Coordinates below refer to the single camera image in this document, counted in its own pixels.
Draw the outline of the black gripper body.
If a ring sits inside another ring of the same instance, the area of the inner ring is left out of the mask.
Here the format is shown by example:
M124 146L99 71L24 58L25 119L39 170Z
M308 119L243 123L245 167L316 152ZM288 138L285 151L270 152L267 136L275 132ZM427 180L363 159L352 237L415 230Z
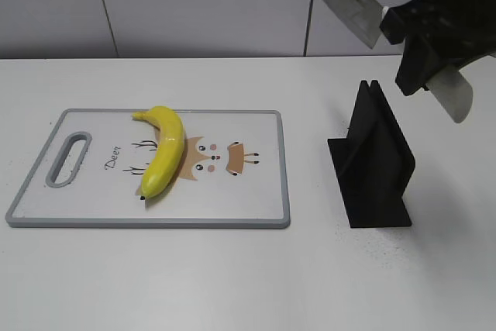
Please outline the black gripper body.
M495 52L495 0L415 0L417 34L437 36L461 68Z

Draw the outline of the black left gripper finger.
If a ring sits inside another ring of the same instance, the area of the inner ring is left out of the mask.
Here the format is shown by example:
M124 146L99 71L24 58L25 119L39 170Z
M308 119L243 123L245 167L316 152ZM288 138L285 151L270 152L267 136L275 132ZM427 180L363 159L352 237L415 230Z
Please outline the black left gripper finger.
M380 30L391 45L399 45L408 38L417 36L417 30L412 23L414 7L415 0L411 0L403 5L383 8Z

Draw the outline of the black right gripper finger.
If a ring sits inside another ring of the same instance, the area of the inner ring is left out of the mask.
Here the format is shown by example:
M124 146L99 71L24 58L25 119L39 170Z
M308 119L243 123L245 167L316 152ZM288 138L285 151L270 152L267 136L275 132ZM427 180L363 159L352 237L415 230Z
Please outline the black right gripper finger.
M444 50L443 40L427 34L404 34L396 44L403 43L401 63L395 83L403 95L413 95L436 74L453 62Z

